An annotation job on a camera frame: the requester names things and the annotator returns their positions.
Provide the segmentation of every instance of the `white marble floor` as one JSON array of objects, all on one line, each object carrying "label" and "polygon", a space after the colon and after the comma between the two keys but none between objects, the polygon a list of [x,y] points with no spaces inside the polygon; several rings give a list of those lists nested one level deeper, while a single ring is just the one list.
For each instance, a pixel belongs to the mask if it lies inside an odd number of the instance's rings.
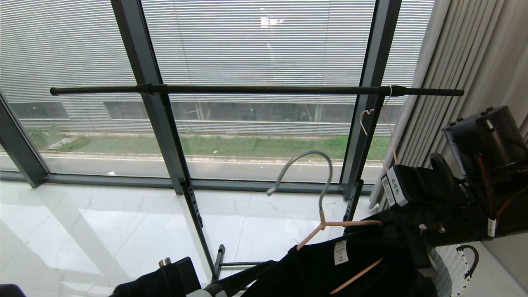
[{"label": "white marble floor", "polygon": [[[213,259],[223,244],[226,262],[278,260],[319,220],[318,195],[197,191],[196,199]],[[355,219],[369,215],[367,205],[360,201]],[[345,207],[340,196],[327,196],[327,220],[341,220]],[[327,228],[313,242],[342,231]],[[0,283],[15,283],[29,297],[108,296],[118,284],[156,270],[165,257],[189,256],[203,284],[211,277],[185,201],[173,190],[57,184],[31,189],[2,181],[0,252]],[[489,253],[480,262],[487,269],[477,269],[466,295],[485,289],[526,296]]]}]

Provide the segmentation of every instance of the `gray curtain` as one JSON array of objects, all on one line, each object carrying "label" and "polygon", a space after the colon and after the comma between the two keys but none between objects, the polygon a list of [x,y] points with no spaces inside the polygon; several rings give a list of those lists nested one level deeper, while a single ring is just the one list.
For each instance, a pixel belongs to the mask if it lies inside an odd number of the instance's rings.
[{"label": "gray curtain", "polygon": [[[459,88],[466,93],[408,98],[393,138],[400,164],[428,167],[429,154],[439,152],[457,174],[458,165],[440,129],[489,106],[509,105],[528,140],[527,15],[525,0],[436,1],[413,87]],[[391,151],[385,162],[393,165]],[[376,183],[371,208],[377,203],[380,210],[386,207],[381,189]]]}]

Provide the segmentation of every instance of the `black shirt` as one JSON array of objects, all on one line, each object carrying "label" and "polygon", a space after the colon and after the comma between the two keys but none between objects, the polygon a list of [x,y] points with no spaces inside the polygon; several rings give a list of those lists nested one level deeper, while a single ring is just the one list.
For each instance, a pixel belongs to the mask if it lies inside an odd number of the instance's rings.
[{"label": "black shirt", "polygon": [[[305,245],[299,251],[294,246],[242,296],[416,296],[413,284],[419,276],[409,252],[401,245],[384,244],[380,236],[380,232],[370,228],[369,232]],[[343,240],[348,261],[336,265],[335,246]],[[330,294],[380,257],[380,264]]]}]

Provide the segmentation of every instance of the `corrugated metal wall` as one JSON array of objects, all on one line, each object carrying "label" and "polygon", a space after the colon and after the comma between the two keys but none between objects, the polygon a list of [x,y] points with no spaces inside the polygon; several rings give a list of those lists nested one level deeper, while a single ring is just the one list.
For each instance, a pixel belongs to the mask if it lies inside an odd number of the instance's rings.
[{"label": "corrugated metal wall", "polygon": [[[433,1],[403,1],[384,83],[410,85]],[[374,0],[143,0],[165,83],[357,85]],[[109,1],[2,0],[0,87],[9,102],[60,101],[69,119],[25,127],[152,131],[147,120],[111,120],[103,101],[134,94],[53,97],[51,86],[133,85]],[[171,95],[172,101],[353,104],[346,96]],[[390,104],[402,104],[394,98]],[[347,135],[349,124],[177,121],[180,131]],[[379,125],[377,134],[386,134]]]}]

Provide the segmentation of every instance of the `black clothes rail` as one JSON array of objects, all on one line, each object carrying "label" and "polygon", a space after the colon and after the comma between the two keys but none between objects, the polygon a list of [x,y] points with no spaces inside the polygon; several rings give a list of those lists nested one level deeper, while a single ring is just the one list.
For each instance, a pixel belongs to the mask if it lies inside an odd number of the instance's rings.
[{"label": "black clothes rail", "polygon": [[[79,88],[51,88],[50,93],[54,96],[67,94],[94,94],[94,93],[139,93],[139,94],[306,94],[306,95],[375,95],[374,111],[369,114],[370,121],[366,127],[365,141],[360,145],[359,153],[356,153],[353,158],[356,166],[353,166],[350,174],[350,180],[353,181],[353,194],[348,199],[343,220],[352,220],[354,217],[357,202],[361,195],[364,181],[361,179],[361,174],[365,166],[367,154],[372,142],[372,136],[380,116],[381,108],[383,107],[386,96],[399,97],[405,95],[420,95],[420,96],[462,96],[463,90],[455,89],[422,89],[422,88],[406,88],[402,86],[380,86],[380,87],[310,87],[310,86],[171,86],[165,84],[143,83],[136,86],[105,86],[105,87],[79,87]],[[202,230],[203,223],[196,204],[191,180],[182,182],[183,194],[191,216],[193,218],[194,227],[198,233],[203,251],[208,260],[211,273],[213,275],[212,281],[217,281],[220,277],[220,271],[225,266],[254,266],[260,262],[233,262],[224,263],[223,257],[225,254],[225,247],[220,245],[216,261],[213,263],[209,248],[205,241],[205,236]]]}]

